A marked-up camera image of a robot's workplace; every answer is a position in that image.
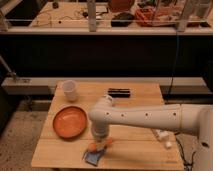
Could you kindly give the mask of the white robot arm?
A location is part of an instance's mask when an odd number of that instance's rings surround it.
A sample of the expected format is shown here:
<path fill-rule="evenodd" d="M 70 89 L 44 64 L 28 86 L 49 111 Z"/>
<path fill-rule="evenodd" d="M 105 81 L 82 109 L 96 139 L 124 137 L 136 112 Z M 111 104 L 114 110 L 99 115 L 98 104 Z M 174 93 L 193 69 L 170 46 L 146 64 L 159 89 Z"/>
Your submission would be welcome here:
<path fill-rule="evenodd" d="M 111 96 L 101 97 L 89 112 L 91 132 L 96 141 L 109 135 L 110 125 L 125 125 L 179 131 L 196 136 L 193 171 L 213 171 L 213 105 L 169 104 L 115 107 Z"/>

